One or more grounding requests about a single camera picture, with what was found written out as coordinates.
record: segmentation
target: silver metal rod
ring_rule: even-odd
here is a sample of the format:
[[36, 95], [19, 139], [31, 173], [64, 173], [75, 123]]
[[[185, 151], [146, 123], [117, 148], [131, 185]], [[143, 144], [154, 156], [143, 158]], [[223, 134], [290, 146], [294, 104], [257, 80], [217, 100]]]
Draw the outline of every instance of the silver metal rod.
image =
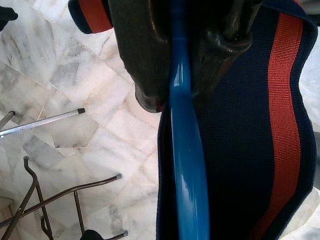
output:
[[18, 131], [22, 131], [22, 130], [26, 130], [26, 129], [32, 129], [34, 127], [38, 127], [38, 126], [41, 126], [41, 125], [49, 124], [49, 123], [52, 123], [52, 122], [55, 122], [55, 121], [58, 121], [58, 120], [61, 120], [61, 119], [65, 119], [65, 118], [74, 116], [74, 115], [83, 114], [84, 112], [85, 112], [84, 108], [78, 108], [77, 110], [69, 111], [69, 112], [66, 112], [66, 113], [63, 113], [63, 114], [60, 114], [60, 115], [57, 115], [57, 116], [52, 116], [52, 117], [48, 117], [48, 118], [45, 118], [45, 119], [42, 119], [42, 120], [38, 120], [38, 121], [31, 122], [31, 123], [27, 123], [27, 124], [24, 124], [24, 125], [21, 125], [21, 126], [16, 126], [16, 127], [13, 127], [13, 128], [9, 128], [9, 129], [0, 131], [0, 138], [3, 138], [6, 135], [9, 135], [9, 134], [12, 134], [12, 133], [15, 133], [15, 132], [18, 132]]
[[0, 130], [16, 115], [14, 111], [10, 111], [0, 120]]

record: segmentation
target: black rubber tip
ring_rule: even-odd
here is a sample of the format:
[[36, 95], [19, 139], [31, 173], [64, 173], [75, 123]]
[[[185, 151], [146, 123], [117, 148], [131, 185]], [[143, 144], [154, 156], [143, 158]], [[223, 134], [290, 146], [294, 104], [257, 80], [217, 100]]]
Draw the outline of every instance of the black rubber tip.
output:
[[84, 108], [78, 108], [77, 110], [78, 110], [79, 114], [83, 114], [86, 112], [86, 110]]

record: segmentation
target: marble floor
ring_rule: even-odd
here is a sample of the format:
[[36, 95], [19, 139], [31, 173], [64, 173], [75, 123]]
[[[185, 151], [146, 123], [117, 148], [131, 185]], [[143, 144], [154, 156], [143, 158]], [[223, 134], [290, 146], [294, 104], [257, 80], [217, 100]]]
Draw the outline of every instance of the marble floor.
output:
[[[123, 178], [79, 192], [84, 225], [110, 238], [152, 240], [158, 194], [157, 128], [160, 115], [145, 112], [119, 57], [115, 33], [81, 33], [67, 0], [0, 0], [19, 14], [0, 33], [0, 118], [21, 125], [76, 108], [86, 113], [0, 139], [0, 195], [20, 203], [38, 175], [44, 198], [66, 188], [121, 173]], [[301, 77], [301, 92], [320, 132], [320, 41]], [[33, 195], [29, 205], [38, 202]], [[55, 240], [81, 236], [73, 196], [47, 206]], [[36, 211], [18, 223], [22, 240], [45, 240]], [[320, 238], [320, 193], [308, 196], [283, 240]]]

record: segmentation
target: blue plastic bar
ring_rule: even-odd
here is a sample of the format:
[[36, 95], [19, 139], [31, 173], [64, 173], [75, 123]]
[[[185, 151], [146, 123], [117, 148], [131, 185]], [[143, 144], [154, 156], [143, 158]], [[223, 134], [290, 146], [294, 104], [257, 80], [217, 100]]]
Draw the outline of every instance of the blue plastic bar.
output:
[[171, 111], [174, 176], [180, 240], [209, 240], [209, 203], [205, 158], [190, 79], [186, 2], [171, 0]]

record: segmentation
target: red stripe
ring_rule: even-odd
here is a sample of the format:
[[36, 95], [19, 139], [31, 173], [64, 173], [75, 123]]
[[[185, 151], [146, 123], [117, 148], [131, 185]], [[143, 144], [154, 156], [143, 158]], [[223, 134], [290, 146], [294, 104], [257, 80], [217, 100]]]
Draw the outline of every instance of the red stripe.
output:
[[93, 33], [112, 29], [102, 0], [79, 0], [79, 5]]
[[295, 194], [300, 170], [300, 138], [294, 113], [290, 74], [303, 32], [303, 21], [279, 14], [268, 66], [269, 114], [274, 151], [274, 177], [269, 207], [250, 240], [260, 240]]

